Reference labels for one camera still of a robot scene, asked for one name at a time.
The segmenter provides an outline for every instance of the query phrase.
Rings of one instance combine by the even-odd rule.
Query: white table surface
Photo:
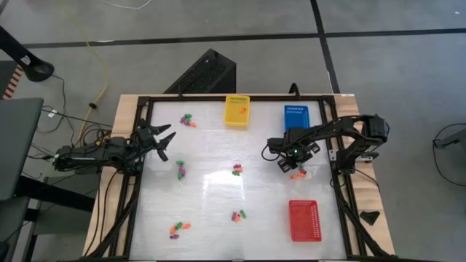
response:
[[[146,155],[130,260],[342,259],[345,257],[325,141],[306,162],[308,176],[291,180],[276,162],[261,158],[270,137],[282,137],[284,105],[309,107],[311,125],[321,124],[317,102],[251,102],[246,128],[224,124],[224,102],[158,102],[152,125],[172,124],[169,161]],[[192,114],[197,128],[179,123]],[[176,160],[185,161],[186,177],[177,179]],[[232,174],[241,164],[240,177]],[[317,200],[322,242],[292,242],[290,199]],[[234,211],[247,215],[235,223]],[[177,222],[192,227],[170,239]]]

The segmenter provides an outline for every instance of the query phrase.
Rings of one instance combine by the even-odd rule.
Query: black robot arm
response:
[[[358,132],[355,123],[362,122],[363,128]],[[280,169],[287,172],[312,158],[320,148],[317,140],[349,136],[355,140],[348,148],[336,152],[336,169],[339,172],[353,173],[355,160],[367,150],[387,142],[390,129],[386,121],[375,116],[343,116],[327,124],[310,128],[292,128],[286,131],[283,138],[269,138],[267,146],[271,154],[279,154],[282,159],[278,162]]]
[[[164,150],[176,132],[157,142],[154,138],[171,125],[159,127],[147,125],[144,119],[138,122],[138,129],[130,138],[115,137],[103,143],[92,143],[81,147],[63,146],[53,158],[58,171],[75,170],[81,167],[115,167],[117,172],[137,175],[141,172],[140,159],[148,152],[157,150],[162,161],[167,161]]]

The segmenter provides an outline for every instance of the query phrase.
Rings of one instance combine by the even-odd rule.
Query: blue container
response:
[[[307,106],[285,106],[285,130],[294,127],[310,127]]]

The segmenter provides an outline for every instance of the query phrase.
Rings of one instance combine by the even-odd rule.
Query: yellow container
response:
[[[244,95],[227,95],[225,102],[225,124],[231,127],[247,127],[249,123],[249,100]]]

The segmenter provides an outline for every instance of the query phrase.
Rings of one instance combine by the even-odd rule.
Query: red basket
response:
[[[319,211],[315,200],[290,200],[291,239],[294,242],[321,242]]]

